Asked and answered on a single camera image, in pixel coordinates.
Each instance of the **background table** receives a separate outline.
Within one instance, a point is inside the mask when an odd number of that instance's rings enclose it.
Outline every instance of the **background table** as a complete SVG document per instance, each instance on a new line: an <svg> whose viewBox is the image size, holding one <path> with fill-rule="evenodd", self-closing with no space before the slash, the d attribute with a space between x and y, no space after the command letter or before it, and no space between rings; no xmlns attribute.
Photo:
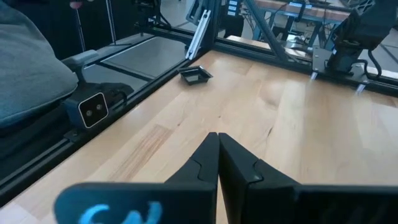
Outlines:
<svg viewBox="0 0 398 224"><path fill-rule="evenodd" d="M285 16L289 16L289 20L286 24L285 29L291 30L294 18L298 17L300 13L300 7L292 6L290 4L286 5L287 3L282 1L255 0L255 3L261 9L263 18L265 17L266 12L271 12L271 16L269 18L270 27L272 27L272 25L274 24L275 15L278 13L278 14L283 14ZM331 6L344 8L344 5L340 3L339 0L333 0L333 4L331 4ZM302 19L313 21L316 24L308 46L312 47L316 37L319 34L321 34L319 36L319 38L321 38L321 41L325 43L327 42L325 34L319 33L319 30L324 22L326 24L334 24L335 26L337 26L341 24L341 22L343 22L348 16L349 16L348 12L341 12L338 10L329 10L329 9L325 10L317 7L312 7L310 9L304 10ZM256 26L256 28L254 29L253 40L259 40L260 34L261 30L258 26Z"/></svg>
<svg viewBox="0 0 398 224"><path fill-rule="evenodd" d="M79 182L163 182L211 131L301 183L398 185L397 98L214 51L194 65L214 78L173 78L3 207L0 222L54 223L57 195Z"/></svg>

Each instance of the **wooden table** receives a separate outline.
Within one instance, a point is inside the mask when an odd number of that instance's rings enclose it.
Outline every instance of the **wooden table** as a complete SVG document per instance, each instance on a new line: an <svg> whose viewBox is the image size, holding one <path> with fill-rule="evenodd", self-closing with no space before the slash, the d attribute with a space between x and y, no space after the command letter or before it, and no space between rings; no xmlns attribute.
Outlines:
<svg viewBox="0 0 398 224"><path fill-rule="evenodd" d="M75 183L163 182L210 131L301 183L398 185L397 98L215 51L194 65L214 78L173 78L3 207L0 223L54 223L54 200Z"/></svg>
<svg viewBox="0 0 398 224"><path fill-rule="evenodd" d="M276 1L276 0L254 0L254 1L258 7L263 9L273 10L273 11L279 9L279 11L288 12L288 13L294 13L294 14L300 13L299 7L291 6L289 4L283 7L283 5L286 4L286 2ZM312 16L323 20L324 15L326 15L325 20L327 21L342 22L349 16L349 13L337 10L326 10L325 13L324 9L317 7L304 10L304 16Z"/></svg>

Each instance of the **black cable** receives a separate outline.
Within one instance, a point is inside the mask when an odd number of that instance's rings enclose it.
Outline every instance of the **black cable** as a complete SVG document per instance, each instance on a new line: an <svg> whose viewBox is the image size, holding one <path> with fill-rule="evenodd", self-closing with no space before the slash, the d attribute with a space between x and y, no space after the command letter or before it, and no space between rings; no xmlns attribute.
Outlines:
<svg viewBox="0 0 398 224"><path fill-rule="evenodd" d="M368 56L371 59L371 61L373 62L374 66L376 66L376 68L377 68L376 78L379 78L382 73L381 66L380 66L379 62L377 62L377 60L374 58L371 50L368 50Z"/></svg>
<svg viewBox="0 0 398 224"><path fill-rule="evenodd" d="M251 19L251 15L250 15L250 13L248 13L248 9L244 9L244 11L245 11L245 13L242 13L242 16L248 22L251 32L254 34L255 27L254 27L253 21Z"/></svg>
<svg viewBox="0 0 398 224"><path fill-rule="evenodd" d="M278 8L278 10L276 10L273 14L275 14L275 16L276 16L276 14L283 8L283 7L285 7L285 6L287 6L289 4L289 2L287 2L286 4L284 4L283 6L281 6L280 8Z"/></svg>
<svg viewBox="0 0 398 224"><path fill-rule="evenodd" d="M382 69L381 66L379 65L379 63L377 62L377 60L373 57L372 51L368 50L368 56L371 59L371 61L373 62L374 66L376 66L377 69L377 75L376 78L379 78L381 76L382 73ZM368 72L368 61L365 59L358 59L357 61L355 61L355 63L364 63L364 71L365 74L368 78L372 79L374 77L370 76L370 73Z"/></svg>
<svg viewBox="0 0 398 224"><path fill-rule="evenodd" d="M167 24L167 26L171 27L172 25L167 21L167 19L163 16L163 14L160 12L160 18L164 20L164 22Z"/></svg>

